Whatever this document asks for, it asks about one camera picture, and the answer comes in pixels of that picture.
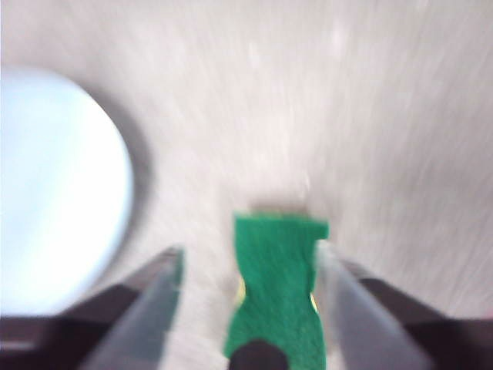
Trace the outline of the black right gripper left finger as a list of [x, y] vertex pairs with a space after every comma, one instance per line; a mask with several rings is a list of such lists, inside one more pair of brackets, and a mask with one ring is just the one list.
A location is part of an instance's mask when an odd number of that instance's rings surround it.
[[120, 282], [54, 315], [1, 319], [3, 369], [156, 369], [173, 322], [184, 250], [157, 254]]

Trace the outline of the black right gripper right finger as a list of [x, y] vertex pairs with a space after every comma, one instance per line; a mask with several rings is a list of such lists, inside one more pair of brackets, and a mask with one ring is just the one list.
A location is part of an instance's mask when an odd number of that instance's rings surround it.
[[490, 369], [492, 320], [452, 318], [317, 242], [317, 300], [347, 369]]

